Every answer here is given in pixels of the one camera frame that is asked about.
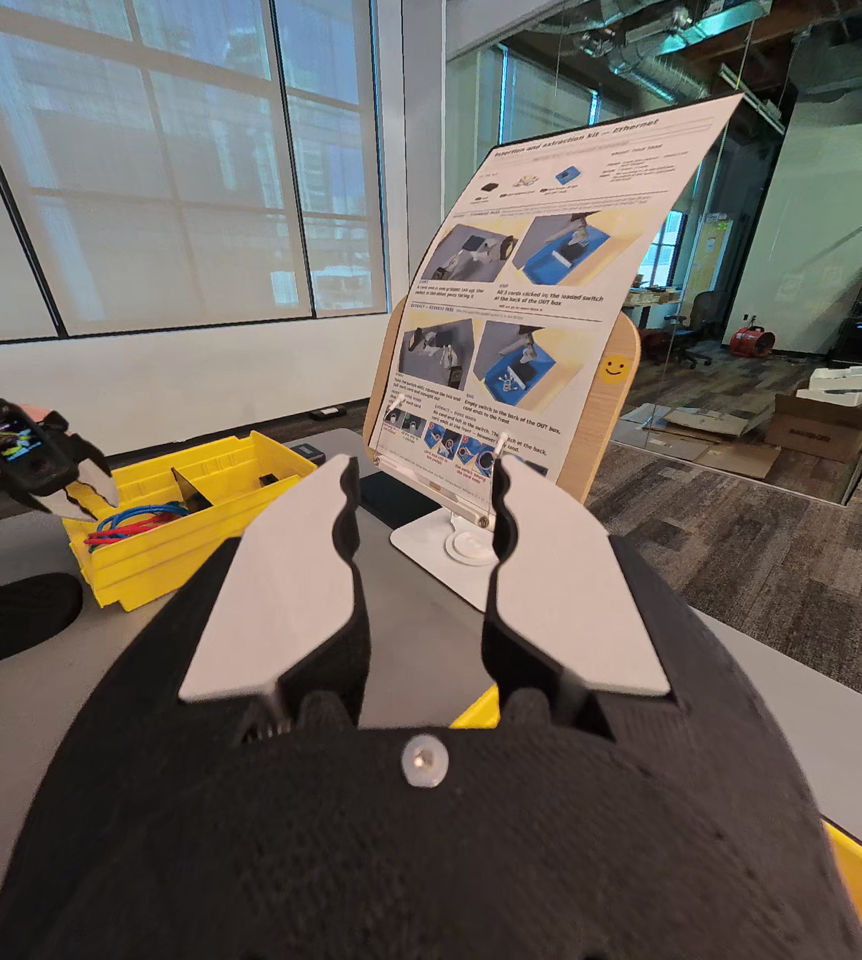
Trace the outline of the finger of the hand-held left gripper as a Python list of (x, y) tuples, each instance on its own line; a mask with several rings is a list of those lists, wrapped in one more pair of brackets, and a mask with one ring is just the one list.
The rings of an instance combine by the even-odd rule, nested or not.
[(69, 484), (44, 496), (44, 509), (64, 520), (97, 523), (100, 518), (79, 502), (77, 495), (94, 495), (98, 492), (89, 484)]
[(112, 508), (121, 504), (112, 470), (101, 451), (90, 451), (80, 460), (80, 483), (88, 486)]

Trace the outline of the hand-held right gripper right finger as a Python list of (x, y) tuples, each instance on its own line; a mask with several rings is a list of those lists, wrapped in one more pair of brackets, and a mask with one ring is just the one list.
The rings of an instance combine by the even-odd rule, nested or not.
[(513, 456), (495, 461), (482, 661), (501, 714), (537, 690), (581, 726), (599, 694), (666, 699), (671, 684), (605, 527)]

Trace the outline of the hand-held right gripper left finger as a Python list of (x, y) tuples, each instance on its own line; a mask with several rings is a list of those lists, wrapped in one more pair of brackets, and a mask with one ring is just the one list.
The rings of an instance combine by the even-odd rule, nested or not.
[(371, 630), (356, 554), (360, 470), (340, 454), (240, 538), (178, 691), (188, 705), (256, 701), (275, 730), (305, 705), (360, 725)]

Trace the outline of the yellow bin with divider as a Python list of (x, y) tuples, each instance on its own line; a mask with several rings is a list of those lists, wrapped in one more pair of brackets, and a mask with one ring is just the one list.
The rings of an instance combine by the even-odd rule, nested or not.
[[(187, 513), (172, 468), (213, 506)], [(82, 494), (97, 523), (64, 519), (80, 573), (103, 607), (132, 612), (176, 591), (227, 539), (239, 537), (269, 504), (317, 469), (256, 431), (222, 438), (113, 471), (121, 504)], [(258, 477), (280, 481), (260, 486)]]

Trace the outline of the black bin divider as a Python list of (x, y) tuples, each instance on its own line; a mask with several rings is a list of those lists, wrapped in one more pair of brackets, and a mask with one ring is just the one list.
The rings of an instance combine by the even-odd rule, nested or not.
[(196, 514), (210, 509), (213, 504), (190, 480), (176, 467), (172, 467), (173, 480), (178, 487), (181, 503), (188, 514)]

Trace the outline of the black textured pad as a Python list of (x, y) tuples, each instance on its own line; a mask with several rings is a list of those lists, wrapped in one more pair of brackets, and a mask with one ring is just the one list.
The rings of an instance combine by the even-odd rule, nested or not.
[(71, 626), (83, 608), (81, 582), (68, 573), (0, 585), (0, 662)]

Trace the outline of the white stand base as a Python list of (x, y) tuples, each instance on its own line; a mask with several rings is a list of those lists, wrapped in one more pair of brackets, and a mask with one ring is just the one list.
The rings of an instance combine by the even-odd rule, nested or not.
[(391, 545), (477, 611), (497, 566), (493, 533), (439, 509), (391, 532)]

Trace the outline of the flat cardboard sheets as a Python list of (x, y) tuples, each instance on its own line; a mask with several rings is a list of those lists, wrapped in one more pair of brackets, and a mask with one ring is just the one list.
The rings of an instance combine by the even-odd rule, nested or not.
[(748, 430), (749, 421), (734, 414), (645, 403), (618, 419), (612, 439), (628, 448), (763, 481), (780, 450), (748, 440)]

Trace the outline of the brown cardboard box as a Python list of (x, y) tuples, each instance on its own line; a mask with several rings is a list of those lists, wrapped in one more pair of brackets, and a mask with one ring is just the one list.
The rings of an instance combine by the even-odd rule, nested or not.
[(862, 405), (777, 393), (764, 443), (835, 463), (856, 461), (862, 451)]

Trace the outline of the black office chair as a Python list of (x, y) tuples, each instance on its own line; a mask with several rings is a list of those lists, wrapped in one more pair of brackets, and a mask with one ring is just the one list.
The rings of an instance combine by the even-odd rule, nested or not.
[(697, 294), (688, 314), (666, 317), (670, 329), (667, 360), (686, 364), (694, 370), (698, 365), (711, 366), (712, 356), (700, 348), (700, 343), (719, 334), (724, 310), (724, 295), (717, 291)]

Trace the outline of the wooden desk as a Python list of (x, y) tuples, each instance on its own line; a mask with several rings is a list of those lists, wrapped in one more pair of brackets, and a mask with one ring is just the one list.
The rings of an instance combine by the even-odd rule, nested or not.
[(630, 311), (638, 309), (640, 316), (636, 326), (639, 330), (645, 330), (653, 306), (677, 304), (680, 298), (681, 290), (674, 287), (632, 287), (625, 297), (622, 311), (629, 316)]

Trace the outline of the large window with blinds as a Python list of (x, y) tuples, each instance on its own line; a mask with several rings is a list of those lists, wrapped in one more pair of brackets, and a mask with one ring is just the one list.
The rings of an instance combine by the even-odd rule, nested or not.
[(0, 344), (385, 311), (372, 10), (0, 1)]

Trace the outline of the white foam trays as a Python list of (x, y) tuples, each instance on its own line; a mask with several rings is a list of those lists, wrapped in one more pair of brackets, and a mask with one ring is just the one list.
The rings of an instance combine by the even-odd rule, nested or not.
[(856, 408), (862, 406), (862, 366), (816, 368), (796, 398)]

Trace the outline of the printed instruction sheet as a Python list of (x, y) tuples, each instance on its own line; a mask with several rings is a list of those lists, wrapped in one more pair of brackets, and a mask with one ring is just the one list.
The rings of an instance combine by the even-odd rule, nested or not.
[(561, 482), (637, 269), (732, 93), (491, 148), (389, 325), (366, 445), (479, 527), (492, 465)]

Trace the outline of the silver ventilation ducts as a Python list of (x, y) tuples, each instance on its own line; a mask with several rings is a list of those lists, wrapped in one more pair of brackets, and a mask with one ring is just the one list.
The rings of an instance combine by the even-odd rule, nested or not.
[(862, 1), (562, 2), (524, 33), (669, 106), (740, 93), (780, 138), (799, 105), (862, 117)]

